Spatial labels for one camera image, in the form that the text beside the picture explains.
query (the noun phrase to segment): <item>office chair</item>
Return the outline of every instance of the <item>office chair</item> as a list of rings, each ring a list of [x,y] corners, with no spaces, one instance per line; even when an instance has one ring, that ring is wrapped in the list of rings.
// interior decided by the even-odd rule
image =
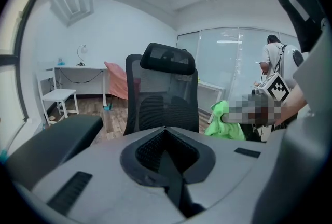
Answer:
[[[199,132],[198,72],[184,50],[151,43],[126,60],[128,119],[124,135],[168,126]]]

